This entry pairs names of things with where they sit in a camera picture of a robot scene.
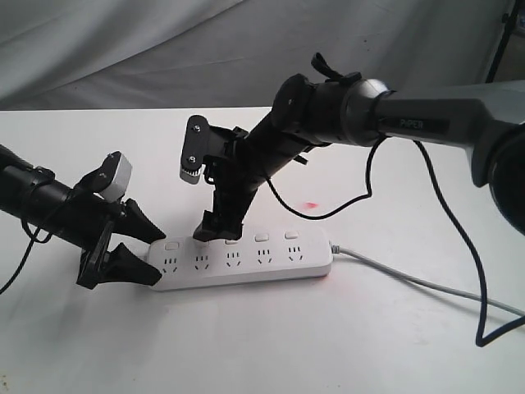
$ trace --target power strip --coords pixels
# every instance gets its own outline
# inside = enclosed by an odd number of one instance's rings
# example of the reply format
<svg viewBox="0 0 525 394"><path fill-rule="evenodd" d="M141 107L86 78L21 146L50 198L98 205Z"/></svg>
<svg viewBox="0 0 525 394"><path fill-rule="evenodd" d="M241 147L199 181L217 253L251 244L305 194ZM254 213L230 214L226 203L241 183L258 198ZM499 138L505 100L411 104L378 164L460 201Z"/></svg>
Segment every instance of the power strip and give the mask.
<svg viewBox="0 0 525 394"><path fill-rule="evenodd" d="M244 228L238 241L179 237L153 242L148 263L162 273L155 291L321 277L331 269L330 242L320 227Z"/></svg>

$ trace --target white backdrop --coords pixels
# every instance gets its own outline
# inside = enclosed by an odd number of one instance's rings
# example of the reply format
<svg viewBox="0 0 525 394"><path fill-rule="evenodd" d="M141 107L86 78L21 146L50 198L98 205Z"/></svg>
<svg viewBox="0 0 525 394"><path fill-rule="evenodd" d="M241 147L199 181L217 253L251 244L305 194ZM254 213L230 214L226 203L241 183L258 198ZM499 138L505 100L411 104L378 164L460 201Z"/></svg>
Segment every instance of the white backdrop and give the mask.
<svg viewBox="0 0 525 394"><path fill-rule="evenodd" d="M269 105L296 72L320 80L316 51L395 89L483 82L512 2L4 3L0 108Z"/></svg>

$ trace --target white switch button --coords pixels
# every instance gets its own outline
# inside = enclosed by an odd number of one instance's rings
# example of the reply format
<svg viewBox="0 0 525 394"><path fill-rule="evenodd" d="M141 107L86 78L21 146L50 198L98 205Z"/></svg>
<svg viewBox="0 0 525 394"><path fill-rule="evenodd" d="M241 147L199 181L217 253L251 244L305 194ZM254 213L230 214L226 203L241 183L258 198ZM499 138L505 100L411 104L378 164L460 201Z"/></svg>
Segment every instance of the white switch button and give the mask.
<svg viewBox="0 0 525 394"><path fill-rule="evenodd" d="M179 249L179 243L178 242L167 242L165 245L164 245L164 249L166 250L176 250L176 249Z"/></svg>
<svg viewBox="0 0 525 394"><path fill-rule="evenodd" d="M287 231L285 232L285 238L287 240L294 240L295 238L299 238L299 233L297 231Z"/></svg>
<svg viewBox="0 0 525 394"><path fill-rule="evenodd" d="M269 239L270 239L270 236L267 233L255 235L255 242L264 242L264 241L268 241Z"/></svg>

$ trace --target white table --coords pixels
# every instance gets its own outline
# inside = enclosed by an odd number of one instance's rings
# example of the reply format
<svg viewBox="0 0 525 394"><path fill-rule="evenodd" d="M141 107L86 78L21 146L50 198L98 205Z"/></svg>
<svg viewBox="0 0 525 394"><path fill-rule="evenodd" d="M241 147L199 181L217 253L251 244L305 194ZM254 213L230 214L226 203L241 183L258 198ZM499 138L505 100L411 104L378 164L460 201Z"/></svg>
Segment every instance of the white table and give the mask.
<svg viewBox="0 0 525 394"><path fill-rule="evenodd" d="M70 186L121 150L134 166L127 196L166 234L180 236L212 202L211 186L178 177L188 117L201 113L212 124L249 129L266 111L4 112L0 143ZM445 196L483 258L490 296L525 308L523 236L500 216L489 190L472 185L463 151L428 148ZM367 154L345 146L314 150L307 167L291 163L279 172L276 187L292 205L315 202L319 208L310 212L325 212L363 192ZM472 258L441 211L415 146L387 141L372 180L372 200L321 223L331 239L478 292ZM303 221L264 186L245 222ZM6 214L0 233L4 283L28 240ZM0 297L0 393L525 391L524 331L478 349L476 303L416 291L350 259L337 259L324 279L156 293L132 284L94 291L75 285L79 254L57 238L37 246ZM498 320L489 328L511 318L491 315Z"/></svg>

